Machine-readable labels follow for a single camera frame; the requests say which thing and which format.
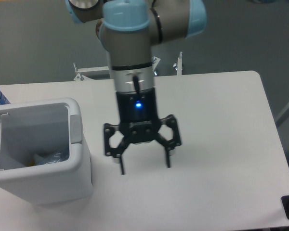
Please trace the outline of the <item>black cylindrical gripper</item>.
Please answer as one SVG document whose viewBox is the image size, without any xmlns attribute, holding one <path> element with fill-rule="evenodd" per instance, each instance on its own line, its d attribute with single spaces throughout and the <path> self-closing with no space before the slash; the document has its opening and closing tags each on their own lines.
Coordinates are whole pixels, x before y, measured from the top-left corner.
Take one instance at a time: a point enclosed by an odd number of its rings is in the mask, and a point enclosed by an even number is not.
<svg viewBox="0 0 289 231">
<path fill-rule="evenodd" d="M 171 167 L 171 151 L 182 145 L 179 125 L 173 114 L 159 119 L 155 88 L 136 92 L 116 92 L 119 125 L 105 123 L 104 153 L 120 164 L 120 171 L 125 175 L 123 154 L 132 144 L 156 140 L 165 151 L 166 166 Z M 118 144 L 112 138 L 116 133 L 123 134 Z"/>
</svg>

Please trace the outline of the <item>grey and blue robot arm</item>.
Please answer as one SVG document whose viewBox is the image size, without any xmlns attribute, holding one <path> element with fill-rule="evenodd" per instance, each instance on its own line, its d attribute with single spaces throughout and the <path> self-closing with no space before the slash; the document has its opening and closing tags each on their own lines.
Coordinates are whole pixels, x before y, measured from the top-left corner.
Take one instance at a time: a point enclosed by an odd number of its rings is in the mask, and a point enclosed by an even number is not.
<svg viewBox="0 0 289 231">
<path fill-rule="evenodd" d="M 174 115 L 158 116 L 151 48 L 201 33 L 207 12 L 201 0 L 68 0 L 75 23 L 98 20 L 96 34 L 108 52 L 120 122 L 104 124 L 105 155 L 123 163 L 130 144 L 157 141 L 170 151 L 182 144 Z"/>
</svg>

